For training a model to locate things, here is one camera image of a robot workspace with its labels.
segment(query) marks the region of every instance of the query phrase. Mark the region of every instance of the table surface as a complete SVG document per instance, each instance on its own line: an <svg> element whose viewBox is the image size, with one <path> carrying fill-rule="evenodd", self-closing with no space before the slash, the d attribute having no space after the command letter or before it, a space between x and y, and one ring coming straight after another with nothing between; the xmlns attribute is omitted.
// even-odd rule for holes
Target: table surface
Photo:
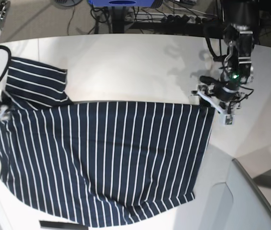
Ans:
<svg viewBox="0 0 271 230"><path fill-rule="evenodd" d="M147 101L197 104L191 96L200 75L218 77L205 39L187 36L103 34L24 40L4 44L15 57L28 58L68 70L67 95L73 101ZM218 53L218 41L212 40ZM0 54L0 67L6 55ZM215 116L207 154L195 186L197 197L188 204L184 222L197 229L211 185L224 182L231 157L243 145L271 94L271 48L257 46L252 54L254 94L243 101L233 126ZM172 229L174 208L138 227L153 223Z"/></svg>

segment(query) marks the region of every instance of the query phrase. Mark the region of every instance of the white stripe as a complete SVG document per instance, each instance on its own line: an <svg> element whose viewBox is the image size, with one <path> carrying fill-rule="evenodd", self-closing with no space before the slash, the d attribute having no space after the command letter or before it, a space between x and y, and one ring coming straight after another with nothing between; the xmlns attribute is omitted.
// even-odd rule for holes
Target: white stripe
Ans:
<svg viewBox="0 0 271 230"><path fill-rule="evenodd" d="M41 84L38 84L38 83L35 83L35 82L32 82L32 81L29 81L29 80L23 80L21 78L17 78L17 77L14 77L12 75L7 75L9 78L12 78L12 79L15 79L17 81L22 81L22 82L25 82L25 83L28 83L28 84L31 84L31 85L36 85L36 86L39 86L39 87L43 87L43 88L46 88L46 89L50 89L50 90L53 90L54 92L57 92L57 93L63 93L64 91L58 91L52 87L49 87L49 86L46 86L46 85L41 85Z"/></svg>
<svg viewBox="0 0 271 230"><path fill-rule="evenodd" d="M182 114L183 114L183 105L181 105L181 114L180 114L178 125L177 125L177 131L176 131L176 135L175 135L175 141L174 141L174 145L173 145L173 151L172 151L172 155L171 155L171 158L170 158L170 161L169 161L169 166L168 166L168 169L167 169L167 174L166 174L166 178L165 178L165 183L164 183L164 188L163 188L163 191L162 191L161 200L164 199L164 193L165 193L165 189L167 187L167 179L168 179L168 176L169 176L169 170L172 167L172 161L173 161L174 154L175 154L175 148L176 148L176 143L177 143L178 132L179 132L179 129L180 129L180 123L181 123ZM171 199L169 199L169 201L170 201L172 207L174 207L174 204L172 203Z"/></svg>
<svg viewBox="0 0 271 230"><path fill-rule="evenodd" d="M140 138L140 145L139 145L140 147L139 147L139 152L138 152L138 157L137 157L136 165L139 165L140 157L141 157L141 144L142 144L143 134L144 134L144 125L145 125L146 113L147 113L147 103L145 102L145 110L144 110L143 122L142 122L142 125L141 125L141 138ZM136 192L136 188L137 188L137 177L138 177L138 173L139 173L139 167L136 167L136 172L135 172L135 186L134 186L133 196L132 196L132 202L131 202L132 205L134 205L135 192ZM144 216L147 219L148 217L147 217L144 209L142 208L141 205L139 205L139 207L141 208Z"/></svg>
<svg viewBox="0 0 271 230"><path fill-rule="evenodd" d="M32 76L35 76L35 77L44 78L44 79L48 79L48 80L51 80L51 81L56 81L56 82L61 83L63 85L66 84L65 82L62 82L60 80L56 80L54 78L46 77L46 76L35 74L35 73L30 73L30 72L27 72L27 71L24 71L24 70L21 70L21 69L17 69L17 68L14 68L14 67L9 67L9 69L13 69L13 70L16 70L18 72L26 73L26 74L29 74L29 75L32 75Z"/></svg>
<svg viewBox="0 0 271 230"><path fill-rule="evenodd" d="M106 214L103 201L100 199L97 188L97 161L98 161L98 127L99 127L99 102L97 102L97 111L96 111L96 135L95 135L95 193L97 199L101 202L103 221L106 224Z"/></svg>
<svg viewBox="0 0 271 230"><path fill-rule="evenodd" d="M80 210L81 210L81 217L82 220L84 219L84 214L83 214L83 206L82 206L82 198L81 198L81 193L80 193L80 182L79 182L79 170L76 168L76 165L74 164L74 158L73 158L73 148L72 148L72 119L71 119L71 115L70 115L70 106L68 106L68 119L69 119L69 136L70 136L70 151L71 151L71 162L73 164L74 170L75 170L75 174L76 174L76 179L77 179L77 188L78 188L78 198L79 198L79 204L80 204Z"/></svg>
<svg viewBox="0 0 271 230"><path fill-rule="evenodd" d="M75 208L74 197L73 197L73 188L72 188L72 184L71 184L72 180L71 180L71 175L70 175L69 161L68 161L68 157L67 157L68 154L67 154L67 151L66 151L65 145L64 145L64 127L63 127L63 118L62 118L61 107L59 107L59 118L60 118L60 128L61 128L61 144L62 144L62 148L63 148L64 153L65 153L64 155L65 155L68 178L69 178L69 183L70 183L73 214L74 214L75 219L77 219L76 208Z"/></svg>
<svg viewBox="0 0 271 230"><path fill-rule="evenodd" d="M16 155L15 155L14 145L13 145L13 142L12 142L12 133L10 132L8 125L6 126L6 129L7 129L7 132L10 134L10 139L9 140L11 142L12 153L13 153L13 156L14 156L14 159L15 159L15 165L16 165L16 168L17 168L17 171L18 171L19 181L20 181L20 184L22 184L22 179L21 179L21 176L20 176L21 174L20 174L18 163L17 163L17 158L16 158ZM20 192L21 192L21 201L24 202L24 191L23 191L22 186L20 186Z"/></svg>
<svg viewBox="0 0 271 230"><path fill-rule="evenodd" d="M38 110L38 109L36 109L36 107L34 107L31 103L29 103L29 102L26 102L32 109L34 109L34 110Z"/></svg>
<svg viewBox="0 0 271 230"><path fill-rule="evenodd" d="M9 159L9 156L7 155L7 151L6 151L6 149L5 149L5 145L4 145L4 141L3 141L3 135L2 135L2 131L1 131L1 127L0 127L0 138L1 138L1 144L2 144L2 147L3 147L3 151L4 151L4 154L5 154L5 156L6 156L6 159L7 159L7 161L8 161L8 166L9 166L9 168L8 168L8 171L7 171L7 175L6 175L6 179L7 179L7 181L9 181L10 180L10 171L11 171L11 174L12 174L12 178L13 178L13 186L15 187L15 177L14 177L14 173L13 173L13 171L12 171L12 168L10 167L10 159Z"/></svg>
<svg viewBox="0 0 271 230"><path fill-rule="evenodd" d="M0 150L0 157L1 157L0 161L3 161L3 154L2 154L2 152L1 152L1 150Z"/></svg>
<svg viewBox="0 0 271 230"><path fill-rule="evenodd" d="M89 103L87 103L86 106L86 123L87 123L87 133L86 133L86 167L87 167L87 179L88 179L88 191L91 194L92 193L92 183L89 175ZM98 218L98 213L97 213L97 204L95 200L95 196L93 198L94 200L94 210L95 210L95 216L96 216L96 223L97 226L99 227L99 218Z"/></svg>
<svg viewBox="0 0 271 230"><path fill-rule="evenodd" d="M46 140L47 140L47 146L48 146L48 152L49 152L51 167L52 167L52 171L53 171L55 191L56 191L57 199L58 199L59 215L62 216L62 208L61 208L60 199L59 199L58 182L57 182L56 172L55 172L55 169L54 169L54 164L53 164L53 159L52 159L52 151L51 151L51 148L50 148L50 141L49 141L48 130L47 130L47 125L46 125L47 121L46 121L46 117L45 117L45 114L44 114L43 110L41 110L41 115L43 116L43 119L44 119L44 129L45 129L45 134L46 134Z"/></svg>
<svg viewBox="0 0 271 230"><path fill-rule="evenodd" d="M81 138L80 138L80 111L79 111L79 106L80 104L77 105L77 120L78 120L78 159L79 159L79 164L80 164L80 175L83 178L83 174L82 174L82 161L81 161ZM83 202L82 202L82 197L80 194L80 186L78 186L78 194L79 194L79 198L80 198L80 210L81 210L81 215L82 215L82 224L85 225L85 218L84 218L84 211L83 211Z"/></svg>
<svg viewBox="0 0 271 230"><path fill-rule="evenodd" d="M171 129L171 126L172 126L174 113L175 113L175 104L173 104L172 115L171 115L170 120L169 120L169 126L168 126L168 132L167 132L166 142L165 142L164 154L163 154L163 159L162 159L162 163L161 163L161 166L160 166L160 171L159 171L158 179L156 181L157 184L156 184L156 187L155 187L153 201L156 201L156 194L157 194L157 191L158 191L158 188L159 188L160 177L161 177L161 172L162 172L164 161L165 161L165 156L166 156L166 151L167 151L167 145L168 145L168 140L169 140L169 133L170 133L170 129ZM165 205L165 203L164 203L164 201L162 199L161 199L161 202L162 202L165 210L167 210L167 207L166 207L166 205Z"/></svg>
<svg viewBox="0 0 271 230"><path fill-rule="evenodd" d="M156 157L157 157L158 152L159 152L160 136L161 136L161 131L162 131L162 127L163 127L164 115L165 115L165 104L163 104L163 113L162 113L162 118L161 118L160 130L159 130L159 135L158 135L158 141L157 141L157 144L156 144L156 153L155 153L154 160L153 160L153 166L151 168L150 184L149 184L149 189L148 189L145 201L148 200L148 197L149 197L149 194L150 194L150 190L151 190L151 186L152 186L152 184L154 182L154 180L153 180L153 171L154 171L154 167L155 167Z"/></svg>
<svg viewBox="0 0 271 230"><path fill-rule="evenodd" d="M20 87L18 87L18 86L11 85L11 84L9 84L9 83L6 83L6 85L7 85L7 86L10 86L10 87L13 87L13 88L16 88L16 89L19 89L19 90L21 90L21 91L29 92L29 93L32 93L32 94L39 95L39 96L41 96L41 97L48 98L48 99L53 100L53 101L55 101L55 102L64 102L64 101L68 100L68 98L65 98L64 100L55 99L55 98L53 98L53 97L44 95L44 94L42 94L42 93L38 93L38 92L35 92L35 91L23 89L23 88L20 88Z"/></svg>
<svg viewBox="0 0 271 230"><path fill-rule="evenodd" d="M35 120L36 120L37 133L40 133L39 122L38 122L38 118L37 118L36 112L33 111L33 114L34 114L34 117L35 117ZM44 150L43 150L43 146L42 146L40 135L37 135L37 136L38 136L38 140L39 140L39 146L40 146L41 156L42 156L42 159L43 159L43 165L44 165L44 168L45 168L45 173L46 173L46 178L47 178L47 184L48 184L48 189L49 189L49 196L50 196L52 213L54 214L55 212L54 212L54 207L53 207L53 202L52 202L53 198L52 198L51 186L50 186L50 183L49 183L49 175L48 175L48 168L47 168L46 161L45 161L45 154L44 154Z"/></svg>
<svg viewBox="0 0 271 230"><path fill-rule="evenodd" d="M129 152L129 163L128 163L128 173L127 173L127 183L126 183L126 197L125 197L125 206L127 207L127 198L128 198L128 191L129 191L129 180L130 180L130 165L131 165L131 158L132 158L132 150L133 150L133 141L134 141L134 130L135 130L135 121L136 121L136 115L137 115L137 109L138 109L138 103L135 103L135 113L133 118L133 126L132 126L132 136L131 136L131 146L130 146L130 152ZM141 220L139 214L135 210L135 207L132 206L133 211L137 218Z"/></svg>
<svg viewBox="0 0 271 230"><path fill-rule="evenodd" d="M94 206L95 206L95 215L96 215L97 227L99 228L100 227L99 214L98 214L98 210L97 210L97 203L96 203L96 197L95 196L93 197L93 200L94 200Z"/></svg>
<svg viewBox="0 0 271 230"><path fill-rule="evenodd" d="M151 137L152 137L152 133L153 133L153 125L154 125L154 118L155 118L155 111L156 111L156 103L154 103L154 109L153 109L153 118L151 121L151 127L150 127L150 134L149 134L149 141L148 141L148 149L147 149L147 155L146 155L146 162L145 162L145 167L144 167L144 174L143 174L143 183L141 186L141 195L139 197L139 203L138 205L141 205L141 197L143 195L144 192L144 186L145 186L145 180L146 180L146 172L147 172L147 165L148 165L148 157L150 154L150 144L151 144ZM150 209L150 206L147 204L147 207L149 208L151 214L154 216L153 211Z"/></svg>
<svg viewBox="0 0 271 230"><path fill-rule="evenodd" d="M188 191L189 183L190 183L191 178L192 178L192 175L193 175L193 170L194 170L194 166L195 166L196 159L197 159L197 155L198 155L198 150L199 150L199 145L200 145L201 138L202 138L202 133L203 133L203 130L204 130L204 125L206 124L207 115L208 115L208 111L206 111L206 116L204 117L204 121L203 121L203 124L202 124L201 132L200 132L200 138L199 138L199 140L198 140L198 145L197 145L197 149L196 149L196 154L195 154L195 158L194 158L194 160L193 160L193 165L192 165L191 173L190 173L190 176L189 176L189 181L188 181L188 185L187 185L186 192Z"/></svg>
<svg viewBox="0 0 271 230"><path fill-rule="evenodd" d="M18 135L18 131L17 131L17 126L16 126L16 123L15 123L15 119L14 119L13 116L12 116L12 123L13 123L13 126L14 126L15 131L16 131L17 140L20 140L19 135ZM27 185L27 189L28 189L30 206L32 206L32 197L31 197L31 191L30 191L30 185L29 185L29 176L28 176L28 173L27 173L27 170L26 170L26 166L25 166L25 163L24 163L24 156L23 156L23 152L22 152L22 149L20 147L19 141L17 141L17 144L18 144L18 148L19 148L19 153L20 153L20 158L21 158L21 161L22 161L22 165L23 165L23 168L24 168L24 174L25 174L25 177L26 177L26 185Z"/></svg>
<svg viewBox="0 0 271 230"><path fill-rule="evenodd" d="M78 110L78 120L80 120L80 112ZM88 111L87 111L87 114L86 114L86 130L87 130L87 134L88 134L88 131L89 131L89 124L88 124ZM79 147L81 146L80 144L80 140L81 140L81 137L80 137L80 131L79 131ZM87 136L87 139L86 139L86 159L88 159L88 136ZM79 150L79 159L81 159L81 151ZM88 164L88 161L86 162L86 167L87 167L87 177L88 177L88 181L89 181L89 174L88 174L88 168L89 168L89 164ZM87 203L87 211L88 211L88 220L89 220L89 226L93 226L92 225L92 216L91 216L91 209L90 209L90 205L89 205L89 201L88 201L88 193L87 193L87 190L88 190L88 186L86 184L86 181L85 181L85 178L84 178L84 183L85 183L85 196L86 196L86 203Z"/></svg>
<svg viewBox="0 0 271 230"><path fill-rule="evenodd" d="M42 102L39 102L39 101L35 101L35 100L33 100L33 99L30 99L30 98L26 98L26 97L22 97L22 96L19 96L19 95L17 95L16 97L19 97L19 98L21 98L21 99L25 99L25 100L28 100L28 101L32 101L32 102L35 102L35 103L37 103L37 104L41 104L41 105L44 105L44 106L46 106L46 107L52 107L51 105L48 105L48 104L45 104L45 103L42 103Z"/></svg>
<svg viewBox="0 0 271 230"><path fill-rule="evenodd" d="M124 119L124 129L122 132L122 144L121 144L121 153L120 153L120 167L119 167L119 183L118 183L118 195L117 195L117 201L119 202L120 198L120 188L121 188L121 166L122 166L122 157L123 157L123 152L124 152L124 145L125 145L125 133L126 133L126 121L127 121L127 114L128 114L128 102L126 102L126 112L125 112L125 119ZM125 217L125 212L124 212L124 207L122 207L122 215L124 220L126 219Z"/></svg>
<svg viewBox="0 0 271 230"><path fill-rule="evenodd" d="M29 148L28 148L28 144L26 142L26 135L25 135L25 131L24 131L24 123L22 122L22 115L18 110L18 114L19 114L19 118L20 118L20 124L22 126L22 132L23 132L23 136L24 136L24 144L25 144L25 148L26 148L26 153L28 155L28 159L29 159L29 164L31 167L31 172L32 172L32 176L33 176L33 183L34 183L34 188L35 188L35 195L36 195L36 202L37 202L37 208L39 210L39 199L38 199L38 192L37 192L37 184L36 184L36 178L35 178L35 170L33 169L33 165L32 165L32 161L31 161L31 155L29 153Z"/></svg>
<svg viewBox="0 0 271 230"><path fill-rule="evenodd" d="M107 196L105 195L105 183L106 183L106 138L107 138L107 120L108 120L108 102L106 103L106 127L105 127L105 143L104 143L104 152L103 152L103 181L102 181L102 195L106 198L110 209L110 218L111 218L111 226L113 225L113 213L112 206L108 201Z"/></svg>
<svg viewBox="0 0 271 230"><path fill-rule="evenodd" d="M64 194L64 200L65 200L65 206L66 206L66 213L67 213L67 218L70 219L70 215L69 215L69 208L68 208L68 200L67 200L67 196L66 196L66 189L65 189L65 174L63 173L62 170L62 165L61 165L61 160L60 160L60 154L59 154L59 145L57 142L57 139L55 138L55 122L54 122L54 117L53 117L53 113L52 113L52 109L49 109L50 111L50 115L51 115L51 119L52 119L52 135L53 135L53 139L54 139L54 143L55 143L55 148L56 148L56 152L57 152L57 157L58 157L58 162L59 162L59 171L60 171L60 175L62 177L62 187L63 187L63 194Z"/></svg>
<svg viewBox="0 0 271 230"><path fill-rule="evenodd" d="M66 74L66 72L61 72L61 71L58 71L56 69L51 69L51 68L47 68L47 67L43 67L43 66L37 66L37 65L33 65L33 64L30 64L30 63L26 63L26 62L23 62L23 61L18 61L18 60L13 60L13 62L17 62L17 63L21 63L21 64L24 64L26 66L32 66L32 67L35 67L35 68L39 68L39 69L46 69L46 70L50 70L50 71L53 71L53 72L57 72L57 73L61 73L61 74Z"/></svg>
<svg viewBox="0 0 271 230"><path fill-rule="evenodd" d="M185 127L185 131L184 131L184 135L183 135L183 139L182 139L182 145L181 145L179 158L178 158L178 162L177 162L177 167L176 167L176 171L175 171L175 175L174 175L174 179L173 179L173 183L172 183L172 187L171 187L171 190L170 190L169 197L172 197L172 194L173 194L174 184L175 184L176 178L177 178L177 172L178 172L178 169L179 169L180 160L181 160L181 156L182 156L182 151L183 151L184 144L185 144L185 138L186 138L186 135L187 135L187 132L188 132L189 118L191 116L191 113L192 113L192 105L190 105L190 107L189 107L188 121L187 121L187 124L186 124L186 127Z"/></svg>
<svg viewBox="0 0 271 230"><path fill-rule="evenodd" d="M117 128L118 105L119 105L118 102L116 102L115 123L114 123L114 138L113 138L113 150L112 150L112 164L111 164L111 188L110 188L110 198L111 199L112 199L112 194L113 194L113 177L114 177L113 176L113 173L114 173L113 170L114 170L114 154L115 154L115 143L116 143L116 128ZM119 217L119 219L118 219L118 225L121 225L121 216L120 216L119 208L118 208L116 202L114 202L114 205L115 205L115 207L117 209L117 215Z"/></svg>
<svg viewBox="0 0 271 230"><path fill-rule="evenodd" d="M47 212L45 189L44 189L44 184L43 184L43 179L42 179L42 174L41 174L41 170L40 170L39 161L38 161L38 158L37 158L37 152L36 152L36 148L35 148L35 140L34 140L34 137L33 137L32 126L31 126L31 119L29 117L28 111L25 110L25 112L26 112L26 116L27 116L27 119L28 119L28 122L29 122L31 142L32 142L32 145L33 145L34 156L35 156L36 165L37 165L37 169L38 169L38 173L39 173L41 190L42 190L42 194L43 194L43 198L44 198L44 206L45 206L45 209L46 209L46 212Z"/></svg>
<svg viewBox="0 0 271 230"><path fill-rule="evenodd" d="M189 153L190 153L190 150L191 150L192 144L193 144L193 139L194 139L194 134L195 134L195 131L196 131L196 126L197 126L197 120L198 120L199 112L200 112L200 110L198 109L196 120L195 120L195 126L194 126L194 130L193 130L193 135L192 135L191 142L189 144L189 151L188 151L188 155L187 155L187 160L186 160L186 163L184 165L184 169L183 169L183 173L182 173L182 177L181 177L182 179L181 179L181 182L180 182L180 185L179 185L179 189L178 189L178 192L177 192L177 197L179 196L179 194L181 192L181 186L182 186L182 182L183 182L185 170L187 168L187 164L188 164L188 161L189 161Z"/></svg>
<svg viewBox="0 0 271 230"><path fill-rule="evenodd" d="M9 136L8 136L7 133L8 133L8 129L6 129L5 135L6 135L7 145L8 145L9 153L10 153L10 148L11 148L11 146L10 146L10 139L9 139ZM12 184L13 184L13 189L14 189L14 195L17 196L16 195L16 184L15 184L14 172L13 172L13 169L11 167L10 167L10 170L11 170L11 174L12 174L12 177L13 177L13 183Z"/></svg>
<svg viewBox="0 0 271 230"><path fill-rule="evenodd" d="M12 97L8 92L4 92L4 93L5 93L9 98L11 98L12 102L14 102L19 108L25 110L25 108L23 108L21 105L19 105L19 104L13 99L13 97Z"/></svg>

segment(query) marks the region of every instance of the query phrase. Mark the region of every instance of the floor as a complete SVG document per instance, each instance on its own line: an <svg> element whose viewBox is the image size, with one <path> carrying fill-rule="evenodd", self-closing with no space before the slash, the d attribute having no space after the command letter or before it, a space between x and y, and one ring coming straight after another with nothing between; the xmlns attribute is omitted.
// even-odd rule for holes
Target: floor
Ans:
<svg viewBox="0 0 271 230"><path fill-rule="evenodd" d="M69 29L70 35L87 34L94 26L94 19L90 16L90 7L85 0L75 8L61 7L54 3L53 0L11 0L11 2L12 7L2 33L1 42L66 36L68 23L74 10L74 17ZM190 9L214 14L214 1L198 0L195 6L190 6ZM173 13L164 4L158 10L164 13ZM179 10L175 10L175 12L190 14ZM107 33L103 27L106 26L101 26L100 33ZM266 34L266 32L270 31L262 31L259 38L261 45L271 47L271 33ZM140 31L132 30L129 33L140 33Z"/></svg>

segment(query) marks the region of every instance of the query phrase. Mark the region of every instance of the striped cloth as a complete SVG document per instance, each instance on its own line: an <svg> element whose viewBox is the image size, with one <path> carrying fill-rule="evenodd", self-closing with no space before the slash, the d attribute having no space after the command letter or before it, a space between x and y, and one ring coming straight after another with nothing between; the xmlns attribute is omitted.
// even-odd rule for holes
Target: striped cloth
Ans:
<svg viewBox="0 0 271 230"><path fill-rule="evenodd" d="M66 71L13 58L0 177L22 202L88 227L138 222L194 199L214 109L72 104Z"/></svg>

